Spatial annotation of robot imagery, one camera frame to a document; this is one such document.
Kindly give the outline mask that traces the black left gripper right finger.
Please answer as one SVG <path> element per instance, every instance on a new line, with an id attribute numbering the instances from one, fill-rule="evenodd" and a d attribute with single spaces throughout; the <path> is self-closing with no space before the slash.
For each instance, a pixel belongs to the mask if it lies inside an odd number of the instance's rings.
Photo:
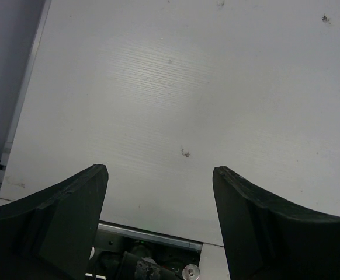
<path id="1" fill-rule="evenodd" d="M 231 169 L 213 171 L 231 279 L 340 279 L 340 217 L 275 195 Z"/>

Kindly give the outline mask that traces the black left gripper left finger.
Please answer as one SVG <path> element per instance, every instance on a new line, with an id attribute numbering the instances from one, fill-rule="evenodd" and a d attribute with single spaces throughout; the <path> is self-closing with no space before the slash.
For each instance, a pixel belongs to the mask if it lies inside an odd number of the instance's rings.
<path id="1" fill-rule="evenodd" d="M 0 279 L 84 279 L 108 178 L 94 164 L 0 206 Z"/>

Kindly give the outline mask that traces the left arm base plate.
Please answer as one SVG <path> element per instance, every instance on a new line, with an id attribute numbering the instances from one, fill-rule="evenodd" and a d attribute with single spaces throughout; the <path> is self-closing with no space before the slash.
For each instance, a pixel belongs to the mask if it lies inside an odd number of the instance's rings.
<path id="1" fill-rule="evenodd" d="M 200 279 L 202 244 L 100 222 L 85 279 Z"/>

